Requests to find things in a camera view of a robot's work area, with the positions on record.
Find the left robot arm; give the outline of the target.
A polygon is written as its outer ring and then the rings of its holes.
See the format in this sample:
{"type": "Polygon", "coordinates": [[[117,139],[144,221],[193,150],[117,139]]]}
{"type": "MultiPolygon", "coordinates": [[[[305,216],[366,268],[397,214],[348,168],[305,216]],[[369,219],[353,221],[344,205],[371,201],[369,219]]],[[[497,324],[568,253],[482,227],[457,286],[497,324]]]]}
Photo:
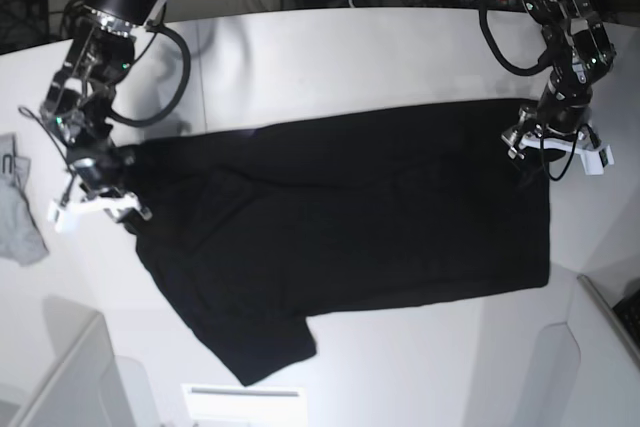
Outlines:
{"type": "Polygon", "coordinates": [[[489,27],[488,7],[480,0],[479,25],[498,63],[513,75],[535,76],[550,70],[549,79],[534,107],[520,110],[516,125],[502,134],[512,158],[523,157],[525,141],[546,135],[575,140],[593,96],[593,85],[613,65],[615,49],[590,0],[522,0],[525,10],[541,26],[546,48],[532,67],[518,67],[502,54],[489,27]]]}

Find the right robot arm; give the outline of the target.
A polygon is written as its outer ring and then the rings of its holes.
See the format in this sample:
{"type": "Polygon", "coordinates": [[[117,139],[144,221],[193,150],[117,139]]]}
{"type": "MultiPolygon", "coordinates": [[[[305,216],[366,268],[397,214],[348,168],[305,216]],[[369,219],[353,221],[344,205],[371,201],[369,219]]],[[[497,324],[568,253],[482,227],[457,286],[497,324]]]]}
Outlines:
{"type": "Polygon", "coordinates": [[[124,184],[132,156],[111,140],[114,124],[147,128],[167,118],[181,101],[191,74],[191,54],[184,38],[164,22],[168,0],[84,0],[72,43],[39,109],[40,125],[63,156],[69,181],[51,202],[48,218],[59,231],[86,214],[103,211],[122,221],[150,210],[124,184]],[[113,107],[116,87],[139,61],[136,28],[162,35],[181,53],[182,71],[168,104],[145,119],[127,118],[113,107]]]}

